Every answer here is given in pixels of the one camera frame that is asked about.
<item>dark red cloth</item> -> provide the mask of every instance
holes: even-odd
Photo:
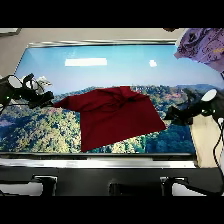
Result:
[[[83,152],[166,128],[149,97],[129,86],[68,96],[54,107],[80,112]]]

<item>blue sky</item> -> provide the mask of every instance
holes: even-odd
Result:
[[[176,59],[174,45],[115,45],[28,48],[15,73],[45,76],[55,95],[90,86],[192,85],[224,87],[220,74],[187,58]],[[67,67],[66,59],[106,58],[107,66]],[[156,67],[150,67],[154,60]]]

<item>green forest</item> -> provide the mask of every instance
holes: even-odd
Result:
[[[192,88],[192,91],[201,94],[204,88]],[[53,102],[93,89],[95,87],[58,95]],[[187,100],[181,86],[133,86],[132,89],[148,94],[162,119],[171,105]],[[167,127],[164,131],[130,138],[88,153],[195,153],[189,127],[164,122]],[[2,152],[80,153],[80,142],[78,112],[51,107],[30,110],[27,106],[11,106],[0,117]]]

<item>landscape image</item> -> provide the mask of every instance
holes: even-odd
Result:
[[[210,67],[177,60],[174,45],[73,46],[26,49],[15,75],[33,73],[52,83],[53,102],[96,88],[131,86],[149,95],[164,119],[170,106],[187,100],[184,89],[198,97],[222,89],[221,75]],[[106,58],[104,65],[70,65],[67,59]],[[87,153],[195,153],[188,126],[164,121],[167,129],[130,138]],[[0,116],[0,152],[80,153],[80,114],[61,108],[11,106]]]

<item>purple cloth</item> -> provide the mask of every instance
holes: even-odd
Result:
[[[190,28],[174,56],[190,58],[219,72],[224,71],[224,28]]]

